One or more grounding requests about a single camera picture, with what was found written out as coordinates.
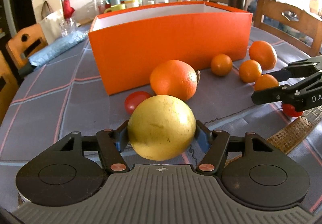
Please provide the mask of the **wooden chair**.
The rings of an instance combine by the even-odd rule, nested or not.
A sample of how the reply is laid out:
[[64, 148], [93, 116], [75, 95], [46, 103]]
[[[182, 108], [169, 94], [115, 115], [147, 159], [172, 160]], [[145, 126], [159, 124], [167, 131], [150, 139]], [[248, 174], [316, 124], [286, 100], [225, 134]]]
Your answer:
[[47, 45], [48, 43], [41, 25], [34, 24], [18, 31], [18, 33], [7, 42], [5, 47], [16, 68], [21, 69], [27, 64], [28, 57]]
[[0, 122], [2, 123], [5, 114], [19, 88], [18, 82], [2, 53], [0, 53], [0, 75]]
[[[312, 38], [312, 45], [308, 46], [294, 36], [264, 23], [262, 19], [264, 16]], [[257, 0], [254, 26], [288, 42], [311, 57], [319, 55], [321, 48], [321, 20], [298, 7], [272, 0]]]

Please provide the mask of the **woven bamboo placemat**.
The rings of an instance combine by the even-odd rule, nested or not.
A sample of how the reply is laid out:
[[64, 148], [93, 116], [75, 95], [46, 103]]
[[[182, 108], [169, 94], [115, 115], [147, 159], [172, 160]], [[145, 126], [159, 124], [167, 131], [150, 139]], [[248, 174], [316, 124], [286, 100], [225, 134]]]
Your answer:
[[321, 122], [321, 107], [305, 111], [297, 118], [289, 118], [280, 109], [261, 109], [244, 119], [246, 130], [255, 132], [270, 144], [289, 154]]

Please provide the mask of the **checked blue tablecloth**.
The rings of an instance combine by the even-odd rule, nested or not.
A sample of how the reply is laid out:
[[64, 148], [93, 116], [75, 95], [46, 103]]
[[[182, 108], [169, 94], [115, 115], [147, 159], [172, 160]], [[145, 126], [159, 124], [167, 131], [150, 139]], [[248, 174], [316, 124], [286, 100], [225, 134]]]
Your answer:
[[1, 125], [1, 209], [22, 223], [311, 223], [321, 216], [321, 122], [289, 154], [248, 132], [255, 105], [241, 62], [209, 69], [187, 104], [209, 130], [230, 134], [222, 173], [199, 173], [197, 141], [179, 156], [121, 153], [128, 172], [105, 172], [96, 133], [129, 119], [128, 92], [108, 95], [89, 41], [29, 74]]

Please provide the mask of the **white paper bag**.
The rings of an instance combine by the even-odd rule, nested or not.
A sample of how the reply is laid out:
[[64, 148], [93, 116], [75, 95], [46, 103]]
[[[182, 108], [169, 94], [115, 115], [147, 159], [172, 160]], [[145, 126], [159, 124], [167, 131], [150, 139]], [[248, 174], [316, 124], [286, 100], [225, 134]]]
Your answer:
[[32, 0], [36, 23], [40, 24], [48, 44], [61, 36], [64, 20], [62, 0]]

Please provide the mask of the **large orange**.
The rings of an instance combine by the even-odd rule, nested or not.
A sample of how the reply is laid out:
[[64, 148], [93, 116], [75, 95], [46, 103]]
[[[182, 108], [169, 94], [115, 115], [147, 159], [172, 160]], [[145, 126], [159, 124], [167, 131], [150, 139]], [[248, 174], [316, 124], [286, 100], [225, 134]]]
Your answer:
[[150, 85], [156, 95], [169, 95], [187, 101], [196, 93], [198, 75], [189, 64], [169, 60], [154, 68], [150, 74]]

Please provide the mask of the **red tomato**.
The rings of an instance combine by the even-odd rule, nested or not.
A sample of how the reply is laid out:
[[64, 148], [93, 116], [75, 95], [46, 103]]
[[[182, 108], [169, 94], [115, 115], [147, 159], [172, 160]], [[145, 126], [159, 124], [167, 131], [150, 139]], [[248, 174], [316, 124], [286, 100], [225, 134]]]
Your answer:
[[151, 95], [145, 91], [137, 91], [129, 94], [124, 101], [126, 112], [131, 115], [144, 100], [150, 97]]
[[282, 102], [282, 110], [283, 110], [283, 113], [289, 117], [299, 117], [303, 114], [302, 111], [300, 112], [297, 112], [295, 110], [295, 107], [291, 104], [286, 104], [286, 103], [283, 103]]

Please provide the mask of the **glass cup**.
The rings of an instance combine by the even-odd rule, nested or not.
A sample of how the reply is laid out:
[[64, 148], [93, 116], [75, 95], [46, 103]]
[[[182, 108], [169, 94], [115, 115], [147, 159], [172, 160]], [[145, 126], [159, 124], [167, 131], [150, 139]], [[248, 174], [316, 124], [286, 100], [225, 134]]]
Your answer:
[[63, 19], [60, 22], [60, 29], [62, 37], [65, 37], [76, 31], [77, 24], [73, 18]]

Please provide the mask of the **red folded umbrella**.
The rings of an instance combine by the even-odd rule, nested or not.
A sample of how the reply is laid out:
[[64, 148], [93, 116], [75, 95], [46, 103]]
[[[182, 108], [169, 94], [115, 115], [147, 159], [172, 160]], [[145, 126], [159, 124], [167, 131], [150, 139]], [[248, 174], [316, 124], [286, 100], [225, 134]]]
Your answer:
[[70, 1], [69, 0], [63, 0], [63, 14], [64, 14], [64, 18], [71, 18], [71, 16], [73, 15], [73, 13], [75, 12], [75, 9], [70, 5]]

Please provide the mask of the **small tangerine middle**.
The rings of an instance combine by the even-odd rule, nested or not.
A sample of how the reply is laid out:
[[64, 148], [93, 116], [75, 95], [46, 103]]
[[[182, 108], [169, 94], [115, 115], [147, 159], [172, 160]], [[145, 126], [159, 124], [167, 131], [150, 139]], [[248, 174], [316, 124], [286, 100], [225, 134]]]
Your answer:
[[255, 82], [261, 73], [261, 65], [255, 60], [244, 61], [239, 68], [239, 77], [245, 83]]

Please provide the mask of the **wooden chair near left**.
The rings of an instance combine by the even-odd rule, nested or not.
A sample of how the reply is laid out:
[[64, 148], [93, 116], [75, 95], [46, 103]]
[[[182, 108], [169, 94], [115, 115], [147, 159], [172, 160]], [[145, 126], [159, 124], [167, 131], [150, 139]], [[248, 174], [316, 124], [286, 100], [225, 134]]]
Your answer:
[[2, 123], [5, 114], [19, 88], [18, 82], [2, 53], [0, 53], [0, 75], [0, 122]]

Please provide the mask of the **yellow green mug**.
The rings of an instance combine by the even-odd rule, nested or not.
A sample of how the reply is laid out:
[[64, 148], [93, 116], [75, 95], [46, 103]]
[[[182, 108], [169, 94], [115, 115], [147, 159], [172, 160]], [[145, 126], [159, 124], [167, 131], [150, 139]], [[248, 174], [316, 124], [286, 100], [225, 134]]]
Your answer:
[[108, 13], [108, 12], [114, 12], [117, 10], [124, 10], [126, 9], [125, 4], [119, 4], [119, 5], [112, 5], [111, 7], [107, 8], [104, 13]]

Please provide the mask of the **white yellow lid container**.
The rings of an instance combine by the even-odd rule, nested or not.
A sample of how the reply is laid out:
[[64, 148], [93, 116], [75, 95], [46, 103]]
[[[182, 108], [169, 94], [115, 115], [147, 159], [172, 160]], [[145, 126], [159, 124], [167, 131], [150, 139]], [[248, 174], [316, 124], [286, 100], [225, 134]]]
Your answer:
[[124, 1], [126, 9], [139, 7], [139, 0], [126, 0]]

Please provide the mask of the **orange cardboard box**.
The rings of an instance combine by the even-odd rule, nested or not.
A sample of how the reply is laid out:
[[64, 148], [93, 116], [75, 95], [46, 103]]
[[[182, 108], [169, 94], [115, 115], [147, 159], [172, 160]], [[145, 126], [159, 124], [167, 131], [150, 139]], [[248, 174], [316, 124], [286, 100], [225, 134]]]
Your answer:
[[141, 6], [95, 17], [89, 31], [107, 94], [147, 85], [168, 60], [206, 69], [215, 55], [245, 58], [252, 14], [207, 1]]

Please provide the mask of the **yellow pomelo fruit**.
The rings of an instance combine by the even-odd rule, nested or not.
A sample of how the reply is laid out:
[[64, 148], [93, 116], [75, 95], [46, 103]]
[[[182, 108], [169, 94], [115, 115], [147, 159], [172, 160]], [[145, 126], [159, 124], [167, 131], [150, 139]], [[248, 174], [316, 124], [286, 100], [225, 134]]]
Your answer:
[[158, 95], [144, 100], [128, 121], [128, 138], [141, 157], [154, 161], [173, 159], [194, 138], [196, 118], [179, 98]]

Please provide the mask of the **wooden chair right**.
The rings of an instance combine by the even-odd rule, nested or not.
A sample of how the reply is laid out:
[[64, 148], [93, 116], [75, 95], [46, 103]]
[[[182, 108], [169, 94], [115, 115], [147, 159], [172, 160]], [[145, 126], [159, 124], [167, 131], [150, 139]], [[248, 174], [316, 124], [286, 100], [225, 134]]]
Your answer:
[[[312, 38], [312, 45], [308, 46], [294, 36], [264, 23], [262, 19], [264, 16]], [[288, 42], [311, 57], [319, 55], [321, 48], [321, 20], [298, 7], [272, 0], [257, 0], [254, 26]]]

